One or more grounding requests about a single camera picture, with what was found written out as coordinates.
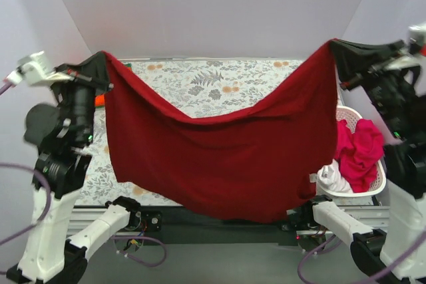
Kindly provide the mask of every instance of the orange object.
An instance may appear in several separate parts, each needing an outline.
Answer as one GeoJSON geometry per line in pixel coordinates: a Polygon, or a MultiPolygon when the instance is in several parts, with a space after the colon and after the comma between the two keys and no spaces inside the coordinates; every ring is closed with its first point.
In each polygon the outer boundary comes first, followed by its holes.
{"type": "MultiPolygon", "coordinates": [[[[132,71],[132,64],[131,63],[127,63],[125,64],[125,66],[132,71]]],[[[105,95],[101,94],[100,96],[97,96],[95,98],[95,107],[99,108],[105,105],[105,95]]]]}
{"type": "Polygon", "coordinates": [[[101,94],[95,98],[95,107],[104,106],[105,105],[105,96],[101,94]]]}

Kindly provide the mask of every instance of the pink clothing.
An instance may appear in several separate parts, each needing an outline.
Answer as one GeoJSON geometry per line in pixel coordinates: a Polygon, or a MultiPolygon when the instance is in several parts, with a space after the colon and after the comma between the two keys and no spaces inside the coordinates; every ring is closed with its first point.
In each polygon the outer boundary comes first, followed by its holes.
{"type": "Polygon", "coordinates": [[[376,179],[376,162],[383,156],[385,141],[371,120],[358,120],[353,134],[346,124],[346,120],[337,123],[334,158],[339,162],[340,173],[353,192],[366,192],[376,179]]]}

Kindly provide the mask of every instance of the red cloth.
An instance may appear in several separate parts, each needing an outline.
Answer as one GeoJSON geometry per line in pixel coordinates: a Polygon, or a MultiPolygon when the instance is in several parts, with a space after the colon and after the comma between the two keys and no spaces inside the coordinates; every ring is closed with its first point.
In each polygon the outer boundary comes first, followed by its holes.
{"type": "Polygon", "coordinates": [[[377,177],[376,163],[383,156],[385,141],[371,120],[358,120],[353,134],[346,124],[346,120],[337,124],[334,158],[339,162],[341,176],[349,182],[353,192],[366,192],[377,177]]]}
{"type": "Polygon", "coordinates": [[[328,43],[271,94],[230,114],[190,118],[106,54],[110,158],[119,182],[220,219],[271,222],[315,196],[331,163],[337,89],[328,43]]]}

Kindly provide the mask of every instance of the cable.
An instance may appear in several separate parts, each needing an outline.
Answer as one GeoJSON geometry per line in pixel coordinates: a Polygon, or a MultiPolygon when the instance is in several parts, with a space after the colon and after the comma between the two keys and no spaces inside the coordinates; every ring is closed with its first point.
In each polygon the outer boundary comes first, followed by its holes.
{"type": "Polygon", "coordinates": [[[309,251],[308,254],[306,254],[304,256],[304,258],[300,261],[299,265],[298,265],[298,275],[299,278],[302,280],[302,282],[304,282],[305,284],[315,284],[314,282],[308,281],[302,274],[302,267],[305,265],[306,261],[316,252],[318,252],[319,250],[321,250],[323,247],[325,247],[328,243],[330,243],[331,241],[333,241],[335,239],[335,235],[333,234],[327,241],[325,241],[324,243],[322,243],[321,245],[317,246],[315,249],[313,249],[312,251],[309,251]]]}
{"type": "Polygon", "coordinates": [[[339,245],[342,244],[342,243],[343,242],[341,240],[338,240],[337,243],[335,245],[333,245],[332,247],[329,247],[327,249],[323,249],[322,251],[319,251],[318,255],[329,253],[329,252],[333,251],[334,249],[336,249],[337,247],[339,247],[339,245]]]}
{"type": "Polygon", "coordinates": [[[141,223],[142,223],[142,218],[140,217],[139,218],[139,222],[138,222],[138,225],[136,225],[134,228],[132,228],[132,229],[129,229],[129,228],[125,228],[125,230],[126,231],[134,231],[135,229],[137,229],[140,225],[141,225],[141,223]]]}
{"type": "MultiPolygon", "coordinates": [[[[4,89],[4,86],[2,88],[0,88],[0,94],[5,92],[7,89],[8,88],[4,89]]],[[[23,235],[24,233],[31,231],[34,227],[39,225],[40,222],[42,222],[45,219],[47,213],[49,212],[49,209],[51,207],[52,197],[51,197],[51,188],[49,186],[49,183],[46,180],[46,178],[42,175],[42,173],[40,173],[39,171],[34,170],[34,169],[32,169],[28,166],[23,166],[23,165],[14,164],[14,163],[6,163],[6,162],[0,162],[0,168],[19,169],[19,170],[24,170],[24,171],[30,172],[30,173],[34,174],[34,177],[40,182],[40,184],[44,187],[44,189],[46,191],[45,209],[41,212],[37,221],[35,223],[30,224],[29,226],[22,229],[21,231],[18,231],[17,233],[12,234],[9,237],[6,237],[5,239],[2,239],[0,241],[0,246],[2,246],[3,244],[6,244],[7,242],[10,242],[13,239],[16,239],[17,237],[23,235]]],[[[0,271],[0,275],[6,275],[6,272],[0,271]]]]}
{"type": "Polygon", "coordinates": [[[10,87],[13,86],[12,82],[6,81],[6,83],[0,88],[0,96],[10,87]]]}
{"type": "Polygon", "coordinates": [[[123,254],[125,257],[127,257],[129,259],[132,259],[133,261],[135,261],[135,262],[137,262],[139,264],[142,264],[143,266],[146,266],[146,267],[157,267],[157,266],[163,264],[164,261],[166,261],[166,259],[167,259],[167,247],[166,247],[166,244],[164,244],[163,242],[161,242],[159,239],[155,239],[153,237],[147,237],[147,236],[136,236],[136,237],[132,237],[132,236],[114,236],[111,239],[142,239],[144,241],[151,241],[151,242],[155,242],[157,244],[160,244],[161,247],[162,247],[162,249],[163,249],[163,251],[164,251],[164,255],[163,255],[162,259],[160,261],[156,262],[156,263],[145,262],[145,261],[143,261],[143,260],[141,260],[141,259],[139,259],[139,258],[137,258],[137,257],[135,257],[135,256],[133,256],[131,254],[127,254],[124,251],[118,251],[121,254],[123,254]]]}
{"type": "MultiPolygon", "coordinates": [[[[314,282],[308,281],[305,279],[305,277],[302,275],[302,267],[304,266],[305,262],[308,260],[309,257],[311,257],[315,252],[318,252],[321,248],[325,247],[328,243],[330,243],[335,238],[335,235],[331,236],[327,241],[322,243],[317,248],[310,251],[306,256],[300,261],[298,265],[298,275],[299,278],[305,283],[305,284],[315,284],[314,282]]],[[[373,283],[377,281],[378,279],[381,279],[383,276],[391,273],[399,264],[401,264],[407,257],[409,257],[411,254],[414,253],[416,249],[419,248],[420,245],[423,244],[423,242],[426,241],[426,229],[423,231],[423,233],[414,241],[413,245],[404,253],[402,253],[395,261],[393,261],[389,266],[382,269],[381,271],[377,272],[373,276],[369,277],[368,279],[363,279],[358,282],[354,282],[351,284],[368,284],[373,283]]]]}

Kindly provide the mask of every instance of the mattress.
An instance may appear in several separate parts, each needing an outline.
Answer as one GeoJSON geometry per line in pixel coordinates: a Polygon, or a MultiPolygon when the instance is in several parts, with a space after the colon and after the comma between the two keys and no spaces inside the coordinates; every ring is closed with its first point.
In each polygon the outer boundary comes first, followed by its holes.
{"type": "MultiPolygon", "coordinates": [[[[132,71],[146,84],[193,118],[218,116],[254,105],[302,63],[301,60],[189,59],[123,62],[131,63],[132,71]]],[[[93,159],[76,203],[78,206],[103,206],[106,201],[119,196],[134,198],[144,206],[178,205],[133,183],[116,181],[102,108],[95,112],[94,131],[94,142],[85,150],[93,155],[93,159]]],[[[371,204],[371,198],[338,201],[342,205],[371,204]]]]}

